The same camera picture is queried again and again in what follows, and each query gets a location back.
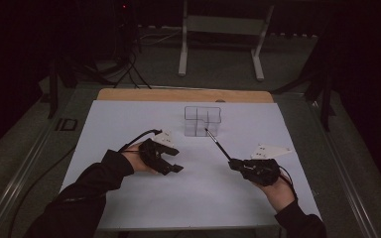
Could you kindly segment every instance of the black sleeve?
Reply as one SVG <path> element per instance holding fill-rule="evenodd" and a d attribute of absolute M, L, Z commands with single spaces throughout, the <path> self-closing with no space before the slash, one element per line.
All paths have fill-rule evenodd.
<path fill-rule="evenodd" d="M 88 167 L 66 187 L 30 226 L 24 237 L 93 237 L 106 204 L 105 193 L 134 174 L 120 153 L 107 151 L 101 163 Z"/>
<path fill-rule="evenodd" d="M 275 218 L 287 230 L 289 238 L 326 237 L 323 222 L 316 215 L 305 215 L 296 200 L 281 210 Z"/>

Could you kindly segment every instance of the dark background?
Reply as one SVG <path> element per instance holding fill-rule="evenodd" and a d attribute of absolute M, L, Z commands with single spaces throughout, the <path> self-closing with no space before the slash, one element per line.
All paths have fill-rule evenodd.
<path fill-rule="evenodd" d="M 190 2 L 190 11 L 201 14 L 259 16 L 253 10 L 255 1 Z M 114 19 L 112 3 L 0 0 L 0 138 L 42 96 L 38 81 L 48 75 L 56 53 L 82 62 L 112 57 L 110 46 L 113 35 L 118 34 L 114 21 L 134 24 L 130 12 Z M 136 21 L 143 26 L 182 24 L 181 1 L 141 0 L 135 1 L 135 7 Z M 98 44 L 93 37 L 83 37 L 84 27 L 100 36 Z M 325 30 L 332 35 L 321 39 Z M 329 65 L 333 89 L 339 92 L 381 172 L 381 1 L 280 1 L 271 20 L 272 33 L 288 38 L 294 34 L 317 35 L 326 46 L 337 48 Z M 117 41 L 126 46 L 133 36 L 128 31 L 123 34 Z M 327 57 L 318 56 L 319 60 Z"/>

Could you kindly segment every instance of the pen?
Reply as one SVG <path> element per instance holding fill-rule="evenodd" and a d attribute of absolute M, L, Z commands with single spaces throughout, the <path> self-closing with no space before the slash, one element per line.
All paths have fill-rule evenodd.
<path fill-rule="evenodd" d="M 225 157 L 227 157 L 228 161 L 231 161 L 230 156 L 228 156 L 228 154 L 224 151 L 224 149 L 219 144 L 219 142 L 215 139 L 215 137 L 212 136 L 211 132 L 208 131 L 208 129 L 206 129 L 206 128 L 205 128 L 205 131 L 208 133 L 208 135 L 211 137 L 211 139 L 215 142 L 215 144 L 218 146 L 218 148 L 222 151 L 222 153 L 225 155 Z"/>

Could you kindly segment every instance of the pen holder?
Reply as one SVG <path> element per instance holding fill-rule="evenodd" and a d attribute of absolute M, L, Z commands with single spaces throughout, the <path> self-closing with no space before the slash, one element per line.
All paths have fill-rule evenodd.
<path fill-rule="evenodd" d="M 221 108 L 219 107 L 185 107 L 185 136 L 206 137 L 208 129 L 213 136 L 217 136 L 221 123 Z"/>

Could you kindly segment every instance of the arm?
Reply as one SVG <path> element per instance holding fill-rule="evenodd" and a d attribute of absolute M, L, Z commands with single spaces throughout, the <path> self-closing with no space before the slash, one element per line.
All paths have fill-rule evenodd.
<path fill-rule="evenodd" d="M 128 151 L 137 151 L 134 145 Z M 106 203 L 105 193 L 118 189 L 134 172 L 152 172 L 137 153 L 107 151 L 77 181 L 50 203 L 24 237 L 93 237 Z"/>
<path fill-rule="evenodd" d="M 282 178 L 269 186 L 258 186 L 277 211 L 275 218 L 287 230 L 289 238 L 323 238 L 326 230 L 322 221 L 313 214 L 305 215 L 300 209 L 289 185 Z"/>

